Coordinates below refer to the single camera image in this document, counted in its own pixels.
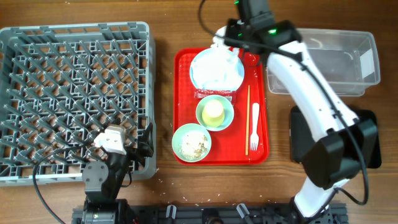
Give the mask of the red snack wrapper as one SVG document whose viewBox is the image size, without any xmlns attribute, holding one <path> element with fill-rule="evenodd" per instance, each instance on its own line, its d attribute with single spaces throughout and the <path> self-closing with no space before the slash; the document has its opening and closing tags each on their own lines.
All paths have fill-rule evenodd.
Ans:
<svg viewBox="0 0 398 224">
<path fill-rule="evenodd" d="M 231 90 L 200 90 L 200 89 L 196 89 L 194 91 L 194 98 L 196 98 L 196 99 L 203 99 L 204 97 L 207 97 L 207 96 L 210 96 L 210 95 L 223 96 L 228 101 L 230 101 L 232 104 L 235 104 L 235 102 L 236 102 L 236 91 L 231 91 Z"/>
</svg>

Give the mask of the light blue bowl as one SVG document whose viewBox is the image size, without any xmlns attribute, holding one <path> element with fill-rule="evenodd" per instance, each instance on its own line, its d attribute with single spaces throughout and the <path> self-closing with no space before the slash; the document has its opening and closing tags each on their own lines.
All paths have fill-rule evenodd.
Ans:
<svg viewBox="0 0 398 224">
<path fill-rule="evenodd" d="M 202 111 L 205 107 L 205 104 L 210 100 L 219 100 L 224 107 L 224 121 L 220 126 L 218 126 L 216 128 L 207 126 L 202 120 Z M 220 96 L 220 95 L 210 95 L 210 96 L 204 97 L 202 100 L 200 100 L 200 102 L 197 104 L 195 114 L 196 114 L 197 121 L 199 122 L 199 124 L 202 125 L 203 127 L 205 127 L 207 130 L 222 131 L 222 130 L 226 129 L 232 123 L 232 121 L 234 119 L 234 108 L 233 108 L 231 102 L 228 101 L 225 97 Z"/>
</svg>

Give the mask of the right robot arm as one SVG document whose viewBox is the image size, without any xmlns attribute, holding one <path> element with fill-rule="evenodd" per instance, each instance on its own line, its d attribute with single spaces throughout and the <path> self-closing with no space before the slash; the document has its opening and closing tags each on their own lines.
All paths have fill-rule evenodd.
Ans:
<svg viewBox="0 0 398 224">
<path fill-rule="evenodd" d="M 291 223 L 309 223 L 322 216 L 344 185 L 362 174 L 368 202 L 368 164 L 377 126 L 348 108 L 325 80 L 302 35 L 290 21 L 276 22 L 267 1 L 236 1 L 239 18 L 230 19 L 224 42 L 261 60 L 283 83 L 309 127 L 314 145 L 300 158 L 307 175 L 292 199 Z"/>
</svg>

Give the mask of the green bowl with food scraps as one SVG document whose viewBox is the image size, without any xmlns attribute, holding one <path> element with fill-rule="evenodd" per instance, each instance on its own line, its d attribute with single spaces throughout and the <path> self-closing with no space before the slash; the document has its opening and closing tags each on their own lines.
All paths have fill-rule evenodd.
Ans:
<svg viewBox="0 0 398 224">
<path fill-rule="evenodd" d="M 203 160 L 211 150 L 211 136 L 201 125 L 184 124 L 179 127 L 172 138 L 172 149 L 175 156 L 183 162 L 194 163 Z"/>
</svg>

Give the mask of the yellow plastic cup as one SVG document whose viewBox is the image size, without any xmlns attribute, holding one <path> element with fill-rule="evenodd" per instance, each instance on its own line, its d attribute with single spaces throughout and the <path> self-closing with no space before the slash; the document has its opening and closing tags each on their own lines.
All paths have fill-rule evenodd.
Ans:
<svg viewBox="0 0 398 224">
<path fill-rule="evenodd" d="M 219 100 L 210 100 L 202 111 L 203 122 L 212 128 L 220 126 L 224 121 L 224 107 Z"/>
</svg>

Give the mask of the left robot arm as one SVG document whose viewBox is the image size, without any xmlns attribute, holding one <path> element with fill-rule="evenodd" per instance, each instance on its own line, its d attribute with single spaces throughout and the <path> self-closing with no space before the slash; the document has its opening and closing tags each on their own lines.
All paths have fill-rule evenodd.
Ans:
<svg viewBox="0 0 398 224">
<path fill-rule="evenodd" d="M 124 145 L 127 131 L 120 125 L 111 124 L 95 137 L 95 146 L 103 149 L 108 157 L 104 162 L 89 162 L 84 168 L 86 199 L 81 211 L 73 211 L 73 223 L 139 223 L 127 200 L 117 196 L 125 186 L 125 176 L 132 176 L 130 163 L 143 163 L 145 158 L 154 155 L 153 128 L 152 123 L 147 126 L 136 148 Z"/>
</svg>

